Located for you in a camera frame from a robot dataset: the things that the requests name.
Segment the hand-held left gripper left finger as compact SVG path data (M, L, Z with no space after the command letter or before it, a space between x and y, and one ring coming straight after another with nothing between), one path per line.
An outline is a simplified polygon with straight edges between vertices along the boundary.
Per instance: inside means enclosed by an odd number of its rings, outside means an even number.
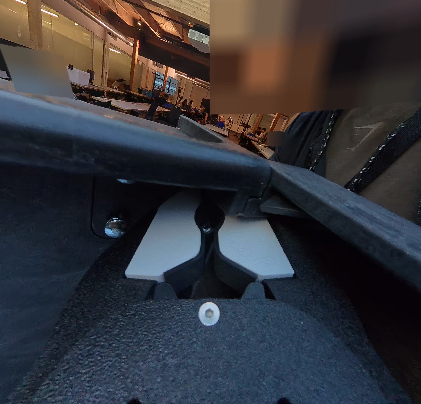
M198 191L180 191L157 210L135 251L125 276L166 282L179 293L201 278L205 268L205 239L195 214Z

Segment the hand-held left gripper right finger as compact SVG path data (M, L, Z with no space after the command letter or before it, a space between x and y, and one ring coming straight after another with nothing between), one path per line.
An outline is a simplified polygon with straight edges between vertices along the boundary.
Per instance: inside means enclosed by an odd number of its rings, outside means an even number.
M252 282L295 274L266 217L225 216L214 250L216 277L238 293Z

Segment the white office table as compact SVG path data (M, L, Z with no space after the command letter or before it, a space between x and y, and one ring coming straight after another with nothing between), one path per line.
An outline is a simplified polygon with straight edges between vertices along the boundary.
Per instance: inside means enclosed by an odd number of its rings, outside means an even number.
M141 113L146 113L149 110L150 106L157 106L155 113L167 114L170 112L170 109L158 106L154 103L133 103L133 102L123 101L123 100L108 99L108 98L102 98L102 97L97 97L97 96L91 96L91 99L93 101L101 102L101 103L110 102L111 108L115 108L118 111L122 111L122 112L129 112L131 110L136 110Z
M218 133L219 135L227 138L229 136L229 131L227 131L224 128L220 128L218 126L212 125L212 124L205 124L204 128L208 128L209 130Z
M269 147L263 144L259 144L253 140L250 140L250 142L254 148L266 159L270 159L275 153L275 151L271 150Z

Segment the black fabric bag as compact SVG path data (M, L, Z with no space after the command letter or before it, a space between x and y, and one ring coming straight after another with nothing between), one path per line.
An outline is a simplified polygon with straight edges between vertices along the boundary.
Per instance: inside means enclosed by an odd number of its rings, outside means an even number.
M326 175L326 149L343 109L302 112L288 126L285 143L276 147L270 161Z

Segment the white ceiling projector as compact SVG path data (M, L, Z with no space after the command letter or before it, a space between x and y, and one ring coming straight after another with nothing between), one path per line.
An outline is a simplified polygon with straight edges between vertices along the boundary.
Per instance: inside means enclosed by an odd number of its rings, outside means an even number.
M189 29L188 40L190 44L196 48L198 51L209 54L210 53L210 36L194 30L193 28Z

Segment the wooden post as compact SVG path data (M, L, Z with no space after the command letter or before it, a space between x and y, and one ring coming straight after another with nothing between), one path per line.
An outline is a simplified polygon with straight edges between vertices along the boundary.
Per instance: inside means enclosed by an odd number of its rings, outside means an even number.
M27 0L26 2L31 47L36 50L43 50L41 0Z
M131 65L130 65L130 78L129 86L130 91L134 91L135 88L135 79L136 79L136 69L138 64L138 54L139 54L139 40L134 39L133 41L133 51L131 56Z

